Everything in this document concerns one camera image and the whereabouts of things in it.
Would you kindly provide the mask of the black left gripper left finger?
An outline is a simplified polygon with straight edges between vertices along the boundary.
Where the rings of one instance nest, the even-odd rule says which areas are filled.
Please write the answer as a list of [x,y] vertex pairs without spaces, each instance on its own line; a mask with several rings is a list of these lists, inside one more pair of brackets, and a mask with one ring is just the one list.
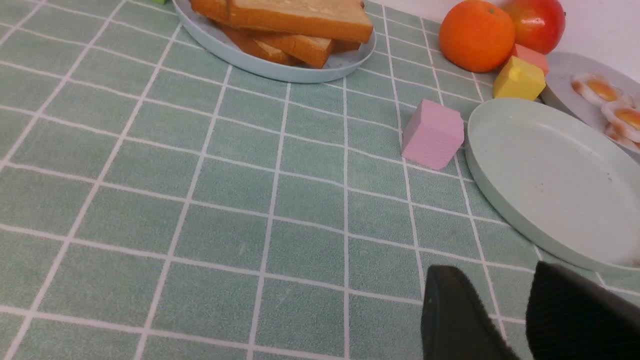
[[430,265],[421,336],[425,360],[518,360],[461,269]]

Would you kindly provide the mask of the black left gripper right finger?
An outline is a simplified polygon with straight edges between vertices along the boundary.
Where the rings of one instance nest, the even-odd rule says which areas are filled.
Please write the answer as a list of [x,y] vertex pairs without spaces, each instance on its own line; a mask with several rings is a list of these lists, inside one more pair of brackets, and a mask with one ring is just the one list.
[[640,310],[571,269],[540,260],[525,334],[535,360],[637,360]]

